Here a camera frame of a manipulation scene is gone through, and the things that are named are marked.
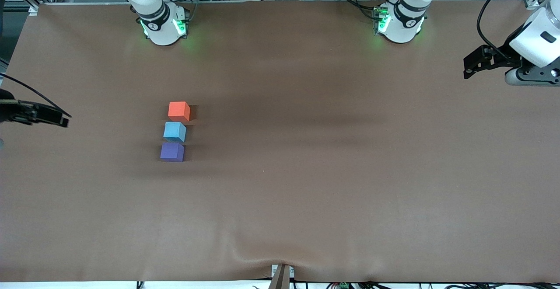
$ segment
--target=cube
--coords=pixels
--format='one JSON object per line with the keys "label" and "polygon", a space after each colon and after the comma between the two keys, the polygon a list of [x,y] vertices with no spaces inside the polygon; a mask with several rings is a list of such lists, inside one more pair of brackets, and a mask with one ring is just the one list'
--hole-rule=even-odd
{"label": "cube", "polygon": [[166,162],[182,162],[185,148],[180,143],[164,143],[161,146],[160,159]]}
{"label": "cube", "polygon": [[186,127],[180,122],[165,122],[164,138],[168,142],[184,142]]}
{"label": "cube", "polygon": [[169,119],[174,122],[188,122],[190,120],[190,106],[184,102],[169,102]]}

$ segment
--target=brown table surface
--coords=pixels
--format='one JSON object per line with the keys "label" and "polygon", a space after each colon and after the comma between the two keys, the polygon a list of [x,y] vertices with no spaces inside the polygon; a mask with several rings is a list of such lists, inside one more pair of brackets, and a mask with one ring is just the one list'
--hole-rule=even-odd
{"label": "brown table surface", "polygon": [[[482,2],[410,44],[346,2],[201,4],[189,38],[128,6],[41,6],[9,73],[74,118],[2,124],[0,281],[560,280],[560,90],[462,79]],[[530,13],[496,1],[500,44]],[[17,98],[38,100],[11,82]],[[160,162],[168,102],[196,108]]]}

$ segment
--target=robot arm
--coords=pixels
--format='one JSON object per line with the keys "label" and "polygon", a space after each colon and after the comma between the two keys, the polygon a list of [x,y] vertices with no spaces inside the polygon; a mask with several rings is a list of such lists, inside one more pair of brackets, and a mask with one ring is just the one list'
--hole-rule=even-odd
{"label": "robot arm", "polygon": [[464,58],[464,78],[482,70],[509,67],[514,86],[560,86],[560,0],[548,0],[494,50],[482,45]]}
{"label": "robot arm", "polygon": [[424,13],[432,0],[398,0],[381,5],[386,9],[386,18],[378,33],[396,43],[409,42],[420,32]]}
{"label": "robot arm", "polygon": [[173,44],[186,36],[187,11],[164,0],[128,0],[140,17],[144,33],[158,45]]}

